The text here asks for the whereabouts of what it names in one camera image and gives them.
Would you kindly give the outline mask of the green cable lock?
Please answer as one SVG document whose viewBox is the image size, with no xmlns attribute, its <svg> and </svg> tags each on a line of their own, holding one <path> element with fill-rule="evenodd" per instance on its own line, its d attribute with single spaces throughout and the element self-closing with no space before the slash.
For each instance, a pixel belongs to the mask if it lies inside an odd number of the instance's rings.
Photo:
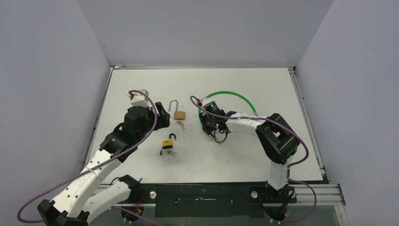
<svg viewBox="0 0 399 226">
<path fill-rule="evenodd" d="M 255 115 L 255 116 L 258 116 L 258 113 L 257 113 L 257 111 L 256 111 L 256 108 L 255 108 L 254 105 L 249 101 L 249 99 L 247 99 L 245 96 L 243 96 L 243 95 L 241 95 L 241 94 L 239 94 L 239 93 L 233 92 L 233 91 L 221 90 L 221 91 L 216 91 L 216 92 L 213 92 L 213 93 L 208 94 L 208 95 L 206 96 L 206 98 L 211 98 L 211 97 L 214 97 L 214 96 L 217 96 L 217 95 L 233 95 L 233 96 L 236 96 L 236 97 L 241 98 L 242 100 L 244 100 L 244 101 L 250 106 L 250 108 L 252 109 L 254 115 Z"/>
</svg>

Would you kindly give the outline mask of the brass padlock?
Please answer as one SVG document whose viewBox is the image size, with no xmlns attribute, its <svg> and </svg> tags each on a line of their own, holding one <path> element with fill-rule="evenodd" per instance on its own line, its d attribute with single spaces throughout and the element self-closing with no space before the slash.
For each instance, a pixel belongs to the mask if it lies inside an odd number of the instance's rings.
<svg viewBox="0 0 399 226">
<path fill-rule="evenodd" d="M 178 104 L 179 104 L 179 103 L 178 103 L 178 101 L 177 101 L 176 99 L 172 99 L 172 100 L 169 102 L 168 111 L 171 112 L 171 107 L 172 107 L 172 104 L 173 104 L 173 103 L 176 104 L 176 108 L 175 108 L 175 111 L 174 111 L 174 114 L 173 114 L 173 119 L 176 120 L 176 121 L 183 121 L 183 120 L 185 120 L 186 113 L 185 113 L 184 111 L 179 111 L 179 110 L 178 110 Z"/>
</svg>

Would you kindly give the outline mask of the yellow black padlock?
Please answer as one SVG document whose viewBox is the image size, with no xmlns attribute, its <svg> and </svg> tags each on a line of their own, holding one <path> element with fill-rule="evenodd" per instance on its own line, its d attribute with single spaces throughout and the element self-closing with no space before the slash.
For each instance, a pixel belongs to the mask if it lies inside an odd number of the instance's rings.
<svg viewBox="0 0 399 226">
<path fill-rule="evenodd" d="M 162 141 L 162 149 L 173 148 L 173 140 L 176 141 L 176 135 L 174 133 L 170 133 L 168 139 Z"/>
</svg>

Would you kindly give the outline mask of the silver key bunch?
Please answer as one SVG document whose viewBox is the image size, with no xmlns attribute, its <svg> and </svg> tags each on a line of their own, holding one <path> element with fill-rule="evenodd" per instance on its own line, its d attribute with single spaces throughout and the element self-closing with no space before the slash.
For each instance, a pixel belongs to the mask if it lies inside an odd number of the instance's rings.
<svg viewBox="0 0 399 226">
<path fill-rule="evenodd" d="M 174 152 L 172 149 L 169 149 L 169 150 L 167 150 L 167 154 L 175 157 L 177 153 Z"/>
</svg>

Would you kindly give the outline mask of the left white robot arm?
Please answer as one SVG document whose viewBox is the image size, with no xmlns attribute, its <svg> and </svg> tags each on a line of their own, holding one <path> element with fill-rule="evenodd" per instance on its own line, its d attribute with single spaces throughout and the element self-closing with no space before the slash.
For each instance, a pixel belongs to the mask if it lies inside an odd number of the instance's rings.
<svg viewBox="0 0 399 226">
<path fill-rule="evenodd" d="M 170 114 L 161 102 L 132 101 L 124 121 L 100 144 L 86 169 L 52 200 L 37 206 L 47 226 L 87 226 L 102 212 L 121 201 L 140 198 L 140 183 L 124 175 L 109 188 L 93 195 L 104 179 L 155 130 L 170 126 Z"/>
</svg>

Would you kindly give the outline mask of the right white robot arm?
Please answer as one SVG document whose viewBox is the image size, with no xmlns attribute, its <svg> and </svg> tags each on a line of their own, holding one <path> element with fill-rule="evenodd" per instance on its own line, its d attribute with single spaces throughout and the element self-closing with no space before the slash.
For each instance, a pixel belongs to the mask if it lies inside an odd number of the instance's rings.
<svg viewBox="0 0 399 226">
<path fill-rule="evenodd" d="M 298 139 L 280 126 L 269 121 L 257 120 L 234 111 L 225 112 L 216 102 L 209 98 L 199 100 L 199 119 L 202 130 L 218 140 L 216 133 L 242 133 L 257 137 L 266 156 L 271 161 L 269 177 L 266 182 L 266 196 L 272 202 L 278 202 L 285 195 L 284 187 L 288 185 L 289 164 L 300 144 Z"/>
</svg>

